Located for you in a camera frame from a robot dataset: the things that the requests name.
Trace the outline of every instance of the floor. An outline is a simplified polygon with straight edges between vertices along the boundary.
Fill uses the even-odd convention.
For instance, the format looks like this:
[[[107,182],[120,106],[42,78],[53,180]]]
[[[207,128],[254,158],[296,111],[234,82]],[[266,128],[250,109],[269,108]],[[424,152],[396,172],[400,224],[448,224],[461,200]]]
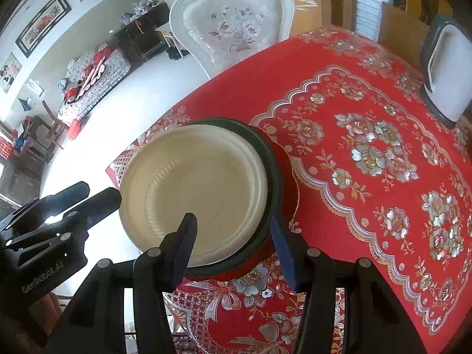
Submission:
[[[107,166],[169,108],[206,81],[205,72],[192,56],[178,61],[169,60],[167,53],[155,56],[105,96],[91,111],[77,138],[56,152],[45,172],[41,196],[55,194],[79,181],[89,184],[90,196],[112,186],[105,173]],[[59,219],[62,215],[48,222]],[[90,229],[89,234],[85,244],[87,266],[56,293],[73,295],[102,258],[121,262],[138,256],[138,249],[124,233],[118,212]]]

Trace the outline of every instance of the cream-colored bowl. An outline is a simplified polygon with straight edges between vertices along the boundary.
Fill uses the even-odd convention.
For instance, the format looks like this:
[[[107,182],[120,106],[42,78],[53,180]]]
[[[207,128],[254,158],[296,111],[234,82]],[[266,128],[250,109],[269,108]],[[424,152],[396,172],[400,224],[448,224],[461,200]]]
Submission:
[[[188,266],[237,252],[258,227],[267,201],[263,163],[249,142],[227,129],[187,125],[158,133],[129,164],[119,214],[142,251],[159,246],[183,216],[197,217]]]

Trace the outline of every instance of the chair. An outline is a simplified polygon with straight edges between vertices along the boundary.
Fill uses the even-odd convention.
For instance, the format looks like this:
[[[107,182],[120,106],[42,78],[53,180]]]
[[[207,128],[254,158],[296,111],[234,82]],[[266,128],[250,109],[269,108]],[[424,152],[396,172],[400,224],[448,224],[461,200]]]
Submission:
[[[53,125],[51,126],[51,129],[48,131],[47,139],[48,141],[51,141],[54,145],[59,146],[61,149],[64,149],[57,140],[60,137],[62,131],[64,129],[69,130],[69,127],[65,123],[63,123],[60,119],[58,119],[53,112],[51,112],[51,109],[49,108],[46,101],[43,100],[42,105],[44,106],[44,109],[46,109],[46,112],[48,112],[49,117],[53,119]]]
[[[209,78],[289,37],[294,0],[176,0],[171,31]]]

